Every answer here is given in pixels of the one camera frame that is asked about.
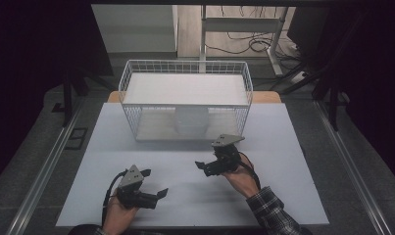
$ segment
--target black cable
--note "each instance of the black cable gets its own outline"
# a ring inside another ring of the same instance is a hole
[[[272,43],[272,40],[271,39],[269,39],[269,38],[265,38],[265,37],[258,37],[258,38],[252,38],[251,40],[249,40],[249,47],[252,49],[252,51],[254,51],[254,52],[264,52],[264,51],[267,51],[270,47],[271,47],[271,43]],[[254,47],[253,47],[253,45],[255,45],[255,44],[261,44],[261,45],[263,45],[264,46],[264,48],[263,49],[261,49],[261,50],[257,50],[257,49],[255,49]]]
[[[226,52],[226,53],[229,53],[229,54],[234,54],[234,55],[242,54],[242,53],[244,53],[244,52],[246,52],[246,51],[248,51],[250,49],[250,47],[248,47],[247,49],[245,49],[245,50],[243,50],[241,52],[231,52],[231,51],[226,51],[226,50],[221,49],[221,48],[211,47],[211,46],[208,46],[207,44],[206,44],[206,47],[208,47],[210,49],[213,49],[213,50],[223,51],[223,52]]]
[[[223,10],[223,8],[222,8],[222,16],[224,16],[224,17],[225,17],[225,13],[224,13],[224,10]]]
[[[274,85],[271,86],[270,91],[273,91],[278,84],[282,83],[287,78],[292,77],[296,72],[299,72],[307,65],[306,62],[301,62],[298,66],[296,66],[293,70],[289,71],[285,76],[281,77]]]
[[[259,84],[253,85],[253,88],[258,87],[258,86],[262,86],[262,85],[265,85],[265,84],[274,83],[277,80],[278,80],[278,78],[274,78],[273,80],[264,81],[264,82],[261,82]]]
[[[283,64],[283,62],[284,61],[298,61],[298,60],[296,60],[296,59],[286,59],[286,58],[282,58],[282,59],[280,59],[279,60],[279,65],[281,66],[281,67],[284,67],[284,68],[286,68],[287,70],[289,70],[289,71],[292,71],[292,70],[294,70],[297,66],[294,66],[294,67],[288,67],[288,66],[286,66],[286,65],[284,65]]]
[[[255,7],[255,9],[250,13],[249,18],[252,16],[252,14],[258,9],[258,7]]]
[[[127,173],[127,169],[124,172],[119,173],[114,180],[112,180],[111,186],[109,186],[108,191],[106,192],[105,200],[103,201],[103,209],[102,209],[102,226],[105,223],[106,219],[106,210],[109,203],[109,199],[111,198],[112,188],[114,187],[115,182],[118,180],[119,177],[125,176]]]
[[[277,80],[277,78],[276,77],[274,77],[274,78],[251,77],[251,80],[270,80],[270,81],[275,81],[275,80]]]
[[[249,164],[251,166],[248,166],[247,164],[245,164],[242,161],[239,161],[239,164],[242,165],[245,169],[247,169],[252,174],[252,177],[255,180],[256,186],[258,187],[259,190],[261,190],[261,182],[259,181],[258,174],[255,172],[255,168],[253,167],[252,162],[250,162],[249,158],[245,154],[243,154],[241,152],[239,152],[239,154],[245,156],[245,158],[249,161]]]
[[[262,17],[262,12],[264,11],[264,7],[261,7],[261,14],[259,14],[259,18]]]
[[[244,17],[244,16],[245,16],[245,14],[244,14],[244,12],[243,12],[243,6],[240,6],[239,12],[240,12],[240,16],[241,16],[241,17]]]
[[[266,35],[266,34],[269,34],[269,33],[265,32],[265,33],[259,33],[259,34],[256,34],[256,35],[255,35],[255,33],[252,33],[252,36],[247,36],[247,37],[231,37],[230,36],[230,32],[228,32],[227,36],[228,36],[228,38],[233,39],[233,40],[243,40],[243,39],[250,39],[250,38],[253,38],[253,37],[263,36],[263,35]]]

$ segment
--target white box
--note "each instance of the white box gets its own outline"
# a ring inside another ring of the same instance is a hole
[[[242,135],[252,103],[244,62],[128,61],[120,100],[136,140]]]

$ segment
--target human hand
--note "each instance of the human hand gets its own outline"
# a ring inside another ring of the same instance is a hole
[[[126,209],[116,196],[117,190],[114,191],[107,206],[106,219],[102,228],[107,235],[122,234],[130,226],[139,210],[139,208]]]
[[[248,158],[244,154],[240,154],[240,159],[243,163],[253,168]],[[222,173],[233,188],[247,199],[259,192],[258,186],[252,174],[240,165],[237,170],[233,172]]]

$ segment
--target gray floor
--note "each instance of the gray floor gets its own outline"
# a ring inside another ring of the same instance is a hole
[[[182,60],[196,60],[198,56],[192,53],[187,54],[185,51],[181,53],[179,56]],[[273,75],[269,61],[265,58],[224,58],[221,56],[214,54],[209,59],[246,61],[255,90],[268,90],[274,82],[278,81]],[[106,79],[115,84],[119,82],[126,59],[177,59],[177,57],[167,57],[161,54],[124,54],[110,55],[110,57],[115,76],[106,77]],[[88,96],[82,98],[84,104],[74,126],[87,128],[86,140],[82,143],[80,150],[63,151],[29,220],[25,234],[67,234],[70,230],[69,228],[56,228],[54,225],[73,184],[101,107],[110,94],[110,91],[99,84],[89,79],[86,81],[90,92]],[[276,88],[280,90],[290,84],[291,80],[286,79]],[[308,227],[314,234],[377,234],[335,147],[330,142],[328,132],[311,98],[313,88],[314,84],[311,83],[281,97],[282,102],[286,104],[299,142],[305,150],[307,164],[330,221],[330,224],[326,226],[308,225]],[[44,109],[37,122],[0,177],[0,234],[5,234],[9,228],[29,187],[60,134],[64,115],[51,111],[56,103],[62,102],[61,86],[46,93]],[[395,234],[395,177],[351,122],[344,107],[339,107],[337,118],[339,133]],[[67,145],[71,147],[77,144],[69,141]]]

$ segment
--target plaid sleeve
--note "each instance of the plaid sleeve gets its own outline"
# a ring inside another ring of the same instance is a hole
[[[101,228],[97,228],[94,235],[106,235],[106,233]]]
[[[300,225],[283,210],[283,202],[270,187],[263,188],[246,202],[268,234],[301,234]]]

